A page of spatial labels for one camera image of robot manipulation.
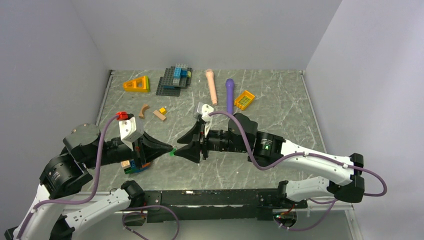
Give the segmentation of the green key tag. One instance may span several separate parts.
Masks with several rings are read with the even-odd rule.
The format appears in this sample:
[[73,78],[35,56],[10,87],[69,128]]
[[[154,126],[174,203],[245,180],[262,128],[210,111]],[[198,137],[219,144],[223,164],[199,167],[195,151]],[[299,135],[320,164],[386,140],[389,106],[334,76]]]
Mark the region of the green key tag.
[[170,153],[169,153],[169,155],[170,156],[174,156],[175,155],[175,151],[176,151],[177,149],[176,148],[174,148]]

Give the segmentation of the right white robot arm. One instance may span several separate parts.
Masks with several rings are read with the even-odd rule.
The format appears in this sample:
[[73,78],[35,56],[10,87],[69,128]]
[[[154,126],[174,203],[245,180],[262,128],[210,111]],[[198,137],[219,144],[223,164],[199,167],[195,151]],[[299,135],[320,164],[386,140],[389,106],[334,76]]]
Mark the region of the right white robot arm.
[[174,155],[196,164],[210,151],[251,153],[247,160],[260,170],[277,165],[299,168],[314,178],[278,184],[276,203],[282,208],[316,197],[334,197],[347,203],[359,203],[365,195],[365,180],[356,167],[364,166],[363,156],[335,156],[295,144],[281,136],[259,131],[258,123],[242,113],[233,114],[227,130],[209,130],[210,122],[198,116],[195,125],[178,139],[184,147]]

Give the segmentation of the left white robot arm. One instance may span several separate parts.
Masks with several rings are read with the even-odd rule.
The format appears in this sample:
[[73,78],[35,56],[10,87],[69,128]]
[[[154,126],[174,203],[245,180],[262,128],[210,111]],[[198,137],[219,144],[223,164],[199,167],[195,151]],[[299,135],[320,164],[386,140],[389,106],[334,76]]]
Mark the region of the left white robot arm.
[[134,160],[142,167],[172,150],[133,119],[118,125],[120,136],[109,141],[105,141],[105,129],[88,123],[63,139],[64,149],[42,171],[24,220],[5,231],[6,239],[70,240],[117,211],[137,210],[146,204],[145,192],[133,180],[96,202],[92,202],[95,190],[83,200],[73,200],[85,184],[98,186],[101,166]]

